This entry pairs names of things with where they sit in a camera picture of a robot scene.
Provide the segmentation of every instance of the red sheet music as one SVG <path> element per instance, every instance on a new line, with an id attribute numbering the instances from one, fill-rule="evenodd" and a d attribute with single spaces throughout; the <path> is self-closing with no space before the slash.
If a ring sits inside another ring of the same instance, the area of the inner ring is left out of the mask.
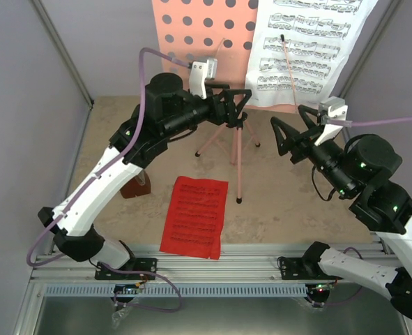
<path id="1" fill-rule="evenodd" d="M 160 251 L 218 260 L 227 187 L 227 181 L 178 177 Z"/>

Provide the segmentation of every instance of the sheet music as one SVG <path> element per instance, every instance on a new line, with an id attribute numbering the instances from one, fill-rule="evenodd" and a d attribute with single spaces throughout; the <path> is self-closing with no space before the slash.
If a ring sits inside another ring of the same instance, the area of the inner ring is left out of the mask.
<path id="1" fill-rule="evenodd" d="M 260 0 L 245 88 L 250 105 L 317 105 L 329 97 L 377 0 Z"/>

